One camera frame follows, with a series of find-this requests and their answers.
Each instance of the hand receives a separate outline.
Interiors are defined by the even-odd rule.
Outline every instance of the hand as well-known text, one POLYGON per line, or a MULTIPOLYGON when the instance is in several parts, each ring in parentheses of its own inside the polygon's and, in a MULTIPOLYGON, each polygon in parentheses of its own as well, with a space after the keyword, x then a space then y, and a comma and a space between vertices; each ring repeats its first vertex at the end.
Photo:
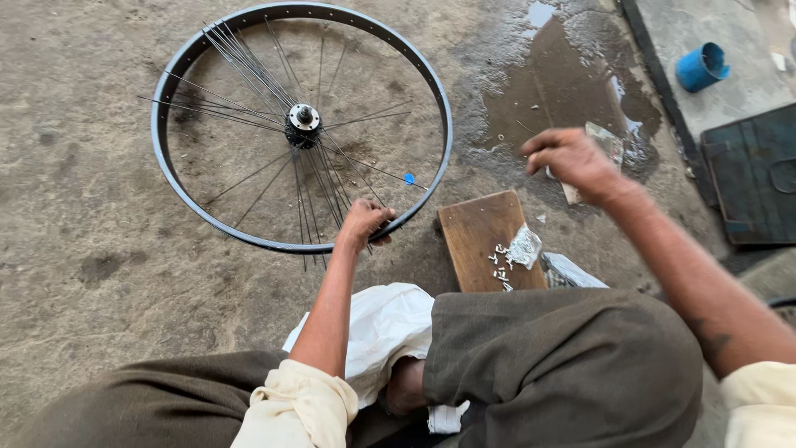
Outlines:
POLYGON ((590 204, 602 205, 626 183, 632 183, 619 174, 582 128, 548 129, 525 142, 520 152, 528 156, 527 173, 535 175, 548 166, 553 175, 577 188, 590 204))
MULTIPOLYGON (((385 208, 368 199, 359 198, 351 204, 343 227, 335 239, 335 245, 350 246, 359 253, 368 245, 370 235, 376 233, 382 224, 395 218, 395 209, 385 208)), ((392 238, 387 235, 373 244, 381 246, 390 242, 392 238)))

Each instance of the cream shirt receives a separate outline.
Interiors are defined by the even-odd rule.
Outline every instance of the cream shirt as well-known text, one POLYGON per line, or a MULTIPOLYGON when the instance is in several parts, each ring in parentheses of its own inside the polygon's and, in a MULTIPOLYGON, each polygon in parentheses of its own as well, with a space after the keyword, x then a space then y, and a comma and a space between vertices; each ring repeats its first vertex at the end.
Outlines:
POLYGON ((730 422, 726 448, 796 446, 796 365, 755 363, 721 382, 730 422))
POLYGON ((298 361, 268 372, 249 399, 232 448, 345 448, 357 416, 357 393, 345 381, 298 361))

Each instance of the person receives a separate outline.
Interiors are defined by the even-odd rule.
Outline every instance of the person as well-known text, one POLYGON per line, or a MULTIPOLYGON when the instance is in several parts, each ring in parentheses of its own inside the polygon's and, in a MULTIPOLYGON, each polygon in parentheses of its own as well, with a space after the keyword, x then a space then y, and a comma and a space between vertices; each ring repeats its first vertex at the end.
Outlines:
MULTIPOLYGON (((622 177, 582 129, 526 143, 625 232, 668 304, 614 289, 446 293, 425 360, 401 359, 386 403, 473 405, 460 446, 682 446, 702 359, 732 410, 726 445, 796 443, 796 335, 622 177)), ((123 367, 50 403, 19 446, 345 446, 357 397, 343 378, 358 254, 394 210, 350 208, 318 298, 287 358, 241 352, 123 367)))

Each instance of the blue container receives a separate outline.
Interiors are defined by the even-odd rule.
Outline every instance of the blue container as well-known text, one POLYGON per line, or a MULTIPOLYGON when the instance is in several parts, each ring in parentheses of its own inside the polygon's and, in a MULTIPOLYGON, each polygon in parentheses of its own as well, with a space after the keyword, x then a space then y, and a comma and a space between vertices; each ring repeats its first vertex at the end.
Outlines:
POLYGON ((677 62, 677 80, 685 90, 696 93, 730 76, 724 65, 724 50, 713 42, 686 54, 677 62))

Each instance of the brown trousers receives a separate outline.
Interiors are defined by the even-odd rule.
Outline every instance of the brown trousers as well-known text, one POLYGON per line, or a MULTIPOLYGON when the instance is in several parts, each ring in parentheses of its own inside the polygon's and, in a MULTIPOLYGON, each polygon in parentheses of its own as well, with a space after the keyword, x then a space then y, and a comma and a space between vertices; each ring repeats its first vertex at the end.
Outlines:
MULTIPOLYGON (((437 297, 432 321, 423 392, 435 403, 473 403, 461 447, 679 447, 694 428, 700 349, 653 298, 450 293, 437 297)), ((132 364, 54 400, 14 445, 225 448, 252 390, 284 355, 132 364)))

